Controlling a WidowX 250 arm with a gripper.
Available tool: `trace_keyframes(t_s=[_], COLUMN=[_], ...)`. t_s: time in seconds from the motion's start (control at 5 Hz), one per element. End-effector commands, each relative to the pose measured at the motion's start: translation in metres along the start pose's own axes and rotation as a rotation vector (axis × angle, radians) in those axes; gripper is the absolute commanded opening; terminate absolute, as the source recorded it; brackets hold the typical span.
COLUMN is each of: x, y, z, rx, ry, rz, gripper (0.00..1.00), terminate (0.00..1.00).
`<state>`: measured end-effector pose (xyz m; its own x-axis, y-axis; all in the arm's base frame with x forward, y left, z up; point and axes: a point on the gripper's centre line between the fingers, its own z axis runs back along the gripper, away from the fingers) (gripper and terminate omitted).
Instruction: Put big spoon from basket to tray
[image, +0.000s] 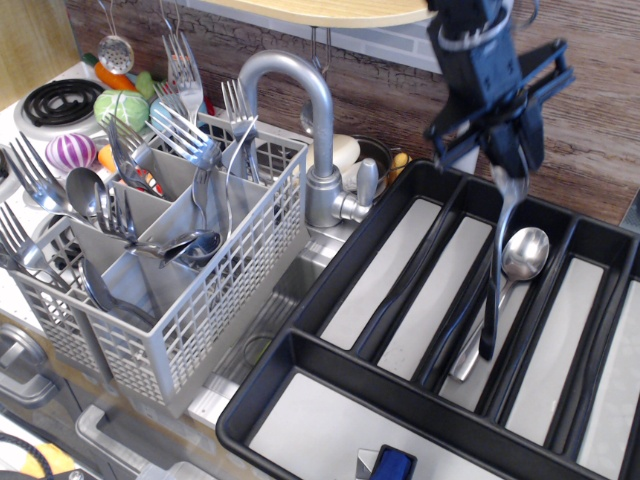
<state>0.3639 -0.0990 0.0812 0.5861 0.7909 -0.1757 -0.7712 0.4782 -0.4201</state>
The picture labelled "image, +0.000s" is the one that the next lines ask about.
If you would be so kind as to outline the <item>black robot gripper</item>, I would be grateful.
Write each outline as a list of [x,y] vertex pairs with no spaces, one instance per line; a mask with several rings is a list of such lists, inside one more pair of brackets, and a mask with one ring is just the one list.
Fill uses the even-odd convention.
[[[567,42],[518,54],[509,1],[428,5],[436,14],[428,35],[449,97],[424,136],[437,150],[471,148],[485,138],[491,164],[511,178],[537,171],[544,161],[542,104],[574,80]],[[445,136],[464,123],[466,135],[447,147]]]

